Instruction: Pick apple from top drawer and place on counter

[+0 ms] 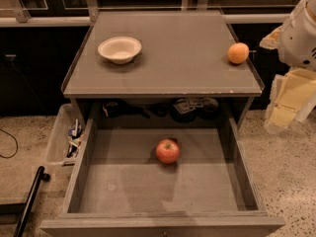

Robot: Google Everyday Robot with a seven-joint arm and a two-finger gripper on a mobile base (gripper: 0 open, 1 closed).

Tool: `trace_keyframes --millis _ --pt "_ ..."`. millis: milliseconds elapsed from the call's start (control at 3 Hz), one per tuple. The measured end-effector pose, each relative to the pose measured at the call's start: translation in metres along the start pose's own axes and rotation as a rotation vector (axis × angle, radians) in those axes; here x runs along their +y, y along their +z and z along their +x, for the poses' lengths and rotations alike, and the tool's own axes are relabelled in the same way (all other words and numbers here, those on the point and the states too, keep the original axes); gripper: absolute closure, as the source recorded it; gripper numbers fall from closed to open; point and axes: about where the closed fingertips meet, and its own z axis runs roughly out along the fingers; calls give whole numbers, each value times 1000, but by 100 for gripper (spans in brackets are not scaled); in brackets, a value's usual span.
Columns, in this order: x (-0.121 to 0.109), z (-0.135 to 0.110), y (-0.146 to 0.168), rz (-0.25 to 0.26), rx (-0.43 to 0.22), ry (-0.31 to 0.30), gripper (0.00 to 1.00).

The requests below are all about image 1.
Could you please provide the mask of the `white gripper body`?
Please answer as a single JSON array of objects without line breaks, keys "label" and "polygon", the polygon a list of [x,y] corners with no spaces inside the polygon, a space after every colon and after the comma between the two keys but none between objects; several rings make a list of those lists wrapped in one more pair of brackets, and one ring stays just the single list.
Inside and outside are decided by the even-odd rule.
[{"label": "white gripper body", "polygon": [[288,66],[316,69],[315,0],[301,0],[284,21],[277,51]]}]

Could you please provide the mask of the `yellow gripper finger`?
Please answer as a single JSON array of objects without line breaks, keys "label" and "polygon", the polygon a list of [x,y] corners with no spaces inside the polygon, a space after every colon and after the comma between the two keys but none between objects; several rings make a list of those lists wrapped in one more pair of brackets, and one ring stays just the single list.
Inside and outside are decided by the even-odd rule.
[{"label": "yellow gripper finger", "polygon": [[315,107],[316,72],[292,68],[273,81],[264,128],[268,133],[282,132],[295,120],[305,121]]},{"label": "yellow gripper finger", "polygon": [[281,27],[277,27],[271,31],[267,36],[262,38],[260,41],[260,47],[265,49],[278,49],[280,32]]}]

